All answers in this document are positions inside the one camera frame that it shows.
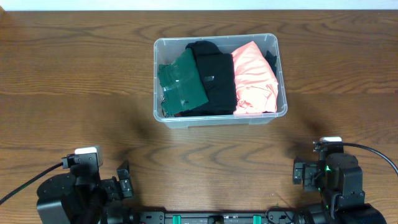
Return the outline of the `pink cloth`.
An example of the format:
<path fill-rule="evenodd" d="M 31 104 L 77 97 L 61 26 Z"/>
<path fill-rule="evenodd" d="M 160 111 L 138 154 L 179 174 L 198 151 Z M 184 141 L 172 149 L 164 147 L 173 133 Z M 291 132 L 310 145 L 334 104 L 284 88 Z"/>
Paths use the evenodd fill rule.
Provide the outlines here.
<path fill-rule="evenodd" d="M 234 114 L 275 113 L 279 82 L 255 42 L 232 52 L 237 105 Z"/>

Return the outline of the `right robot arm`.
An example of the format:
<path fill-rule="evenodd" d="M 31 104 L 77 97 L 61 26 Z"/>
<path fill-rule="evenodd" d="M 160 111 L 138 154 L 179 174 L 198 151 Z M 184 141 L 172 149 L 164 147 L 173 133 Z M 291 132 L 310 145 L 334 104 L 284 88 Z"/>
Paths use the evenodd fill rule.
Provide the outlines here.
<path fill-rule="evenodd" d="M 293 183 L 318 191 L 319 204 L 294 215 L 294 223 L 383 224 L 381 212 L 365 202 L 363 171 L 355 156 L 322 153 L 316 162 L 294 160 Z"/>

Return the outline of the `black cloth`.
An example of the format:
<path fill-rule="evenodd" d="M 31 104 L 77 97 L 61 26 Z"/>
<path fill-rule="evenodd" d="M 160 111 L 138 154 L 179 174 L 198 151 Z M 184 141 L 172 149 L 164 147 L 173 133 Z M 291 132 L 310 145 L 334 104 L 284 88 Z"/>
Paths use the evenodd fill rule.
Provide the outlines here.
<path fill-rule="evenodd" d="M 233 56 L 223 53 L 214 43 L 205 40 L 189 43 L 186 48 L 193 52 L 208 102 L 180 114 L 182 116 L 233 114 L 237 106 Z"/>

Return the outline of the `dark green cloth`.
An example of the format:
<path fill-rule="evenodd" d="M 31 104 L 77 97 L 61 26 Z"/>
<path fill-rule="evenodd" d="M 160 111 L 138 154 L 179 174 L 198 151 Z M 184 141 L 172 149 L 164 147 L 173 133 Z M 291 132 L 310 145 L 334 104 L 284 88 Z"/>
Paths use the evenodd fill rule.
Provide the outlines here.
<path fill-rule="evenodd" d="M 159 65 L 158 78 L 163 91 L 162 109 L 167 116 L 195 109 L 208 102 L 192 49 L 173 62 Z"/>

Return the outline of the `clear plastic storage bin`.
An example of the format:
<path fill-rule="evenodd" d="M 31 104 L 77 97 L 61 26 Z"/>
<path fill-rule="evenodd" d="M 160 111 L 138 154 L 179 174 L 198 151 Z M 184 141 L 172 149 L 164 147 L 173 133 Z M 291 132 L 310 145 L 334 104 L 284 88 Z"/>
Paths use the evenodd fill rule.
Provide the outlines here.
<path fill-rule="evenodd" d="M 157 78 L 159 65 L 169 64 L 179 57 L 189 43 L 198 40 L 207 40 L 214 43 L 223 53 L 231 53 L 236 48 L 249 42 L 255 42 L 262 54 L 270 52 L 277 57 L 276 79 L 279 83 L 277 96 L 277 111 L 275 113 L 262 114 L 240 114 L 240 115 L 219 115 L 219 116 L 191 116 L 191 117 L 165 117 L 162 112 L 161 102 L 163 91 L 160 81 Z M 164 123 L 170 129 L 188 128 L 193 126 L 212 126 L 230 124 L 267 124 L 273 119 L 284 116 L 288 111 L 288 104 L 285 93 L 284 76 L 279 52 L 278 39 L 274 34 L 246 34 L 246 35 L 224 35 L 209 37 L 174 37 L 160 38 L 154 42 L 154 90 L 153 90 L 153 115 L 154 118 Z"/>

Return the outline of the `dark navy cloth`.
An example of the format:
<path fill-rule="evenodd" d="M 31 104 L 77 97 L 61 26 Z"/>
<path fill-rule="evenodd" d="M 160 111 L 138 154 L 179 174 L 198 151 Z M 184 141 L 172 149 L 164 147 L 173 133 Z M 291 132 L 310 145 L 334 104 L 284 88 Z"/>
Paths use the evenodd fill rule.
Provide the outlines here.
<path fill-rule="evenodd" d="M 276 75 L 277 74 L 277 67 L 276 67 L 277 56 L 274 56 L 269 51 L 267 51 L 265 59 L 267 60 L 273 74 Z"/>

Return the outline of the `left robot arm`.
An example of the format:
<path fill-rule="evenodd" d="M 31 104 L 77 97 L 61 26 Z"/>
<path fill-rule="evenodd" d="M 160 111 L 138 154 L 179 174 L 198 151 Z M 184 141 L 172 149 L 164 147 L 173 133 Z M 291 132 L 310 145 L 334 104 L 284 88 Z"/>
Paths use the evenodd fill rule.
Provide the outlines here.
<path fill-rule="evenodd" d="M 53 176 L 38 190 L 37 211 L 42 223 L 139 223 L 139 215 L 123 200 L 134 196 L 129 162 L 117 177 L 101 179 L 99 166 L 89 158 L 69 166 L 69 173 Z"/>

